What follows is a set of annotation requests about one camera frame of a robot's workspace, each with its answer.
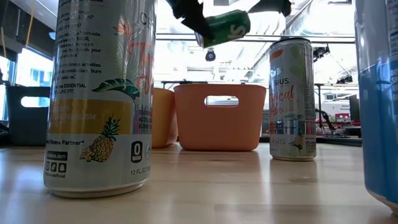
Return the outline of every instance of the table surface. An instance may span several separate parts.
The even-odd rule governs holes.
[[[42,147],[0,149],[0,223],[398,223],[363,182],[360,147],[318,144],[315,162],[252,152],[154,149],[150,180],[91,200],[50,195]]]

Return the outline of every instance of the can rim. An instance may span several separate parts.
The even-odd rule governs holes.
[[[305,40],[311,44],[311,40],[308,40],[307,38],[304,38],[304,37],[282,37],[277,42],[274,42],[273,44],[271,44],[270,48],[275,46],[276,44],[279,44],[279,43],[287,41],[287,40]]]

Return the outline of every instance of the celsius energy drink can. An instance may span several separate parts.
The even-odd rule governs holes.
[[[198,45],[203,48],[242,38],[250,32],[250,18],[246,11],[233,10],[218,16],[207,17],[206,21],[215,38],[209,40],[196,32]]]
[[[149,177],[156,0],[60,0],[44,184],[105,197]]]
[[[311,161],[317,155],[311,42],[282,39],[270,50],[271,155],[274,159]]]
[[[356,0],[367,190],[398,215],[398,1]]]

